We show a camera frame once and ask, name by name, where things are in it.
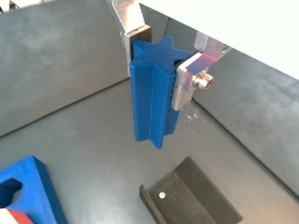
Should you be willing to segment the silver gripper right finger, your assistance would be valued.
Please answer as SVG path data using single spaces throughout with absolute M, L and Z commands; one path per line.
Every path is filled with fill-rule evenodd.
M 232 50 L 229 45 L 200 31 L 194 47 L 197 51 L 177 65 L 175 69 L 171 100 L 175 111 L 179 111 L 193 99 L 197 88 L 201 90 L 210 88 L 214 77 L 209 74 L 209 69 Z

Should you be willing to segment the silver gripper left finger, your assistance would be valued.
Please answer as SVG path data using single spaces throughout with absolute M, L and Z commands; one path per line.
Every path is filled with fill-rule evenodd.
M 126 63 L 134 60 L 134 42 L 142 40 L 153 42 L 153 27 L 146 24 L 138 0 L 106 0 L 117 25 L 121 30 L 121 38 L 126 48 Z

